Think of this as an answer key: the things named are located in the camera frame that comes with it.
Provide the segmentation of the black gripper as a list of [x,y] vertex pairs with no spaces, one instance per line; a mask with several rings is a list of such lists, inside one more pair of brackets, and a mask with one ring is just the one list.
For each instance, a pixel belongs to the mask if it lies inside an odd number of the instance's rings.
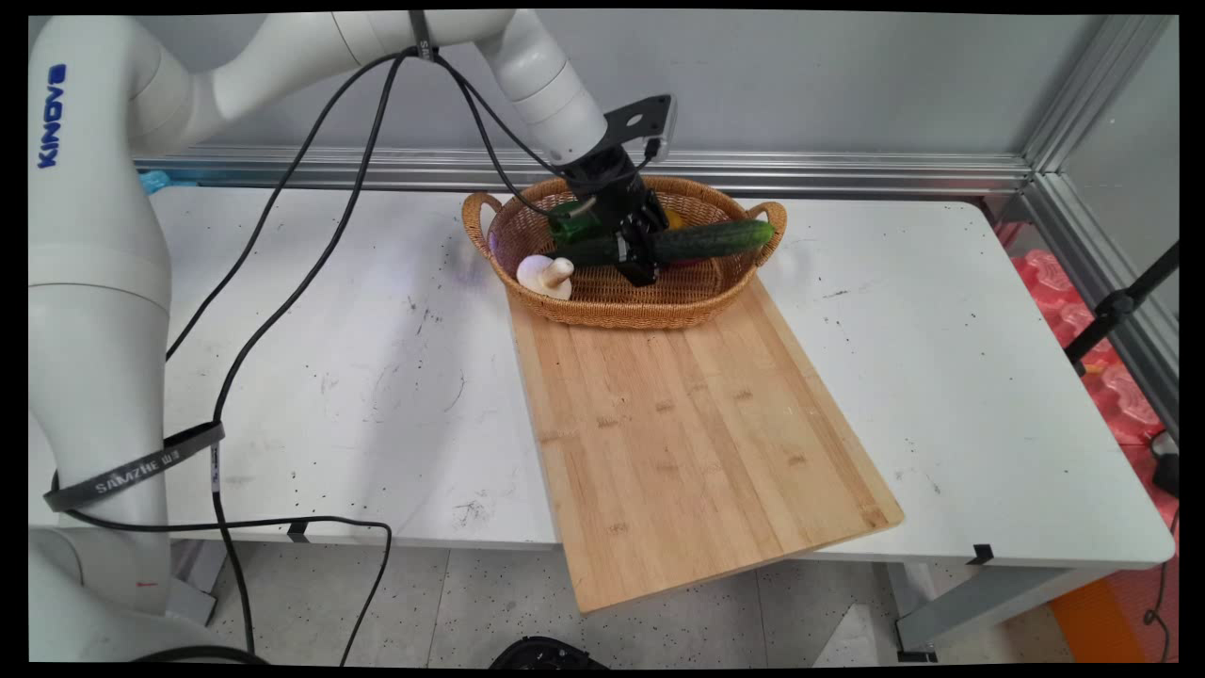
[[631,226],[619,226],[616,232],[616,270],[635,287],[657,283],[659,265],[654,241],[659,232],[668,230],[666,210],[637,176],[654,157],[656,143],[647,141],[643,159],[637,164],[623,146],[615,145],[590,152],[575,163],[556,166],[556,176],[568,182],[568,188],[578,197],[572,210],[556,210],[556,226],[569,229],[574,218],[590,218],[590,210],[602,210],[598,220],[629,222]]

